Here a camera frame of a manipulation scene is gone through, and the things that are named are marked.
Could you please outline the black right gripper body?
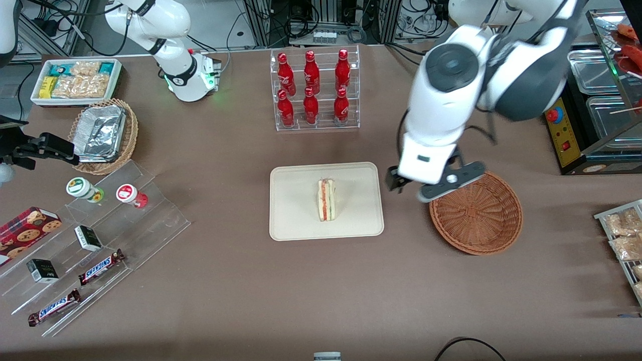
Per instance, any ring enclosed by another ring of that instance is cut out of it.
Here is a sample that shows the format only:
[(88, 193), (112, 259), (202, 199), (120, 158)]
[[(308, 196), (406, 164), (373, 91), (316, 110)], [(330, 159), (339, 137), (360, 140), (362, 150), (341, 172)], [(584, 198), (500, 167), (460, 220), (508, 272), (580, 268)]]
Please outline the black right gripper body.
[(29, 137), (23, 132), (23, 126), (29, 121), (1, 116), (1, 158), (2, 163), (29, 169), (29, 161), (21, 160), (15, 155), (17, 150), (29, 143)]

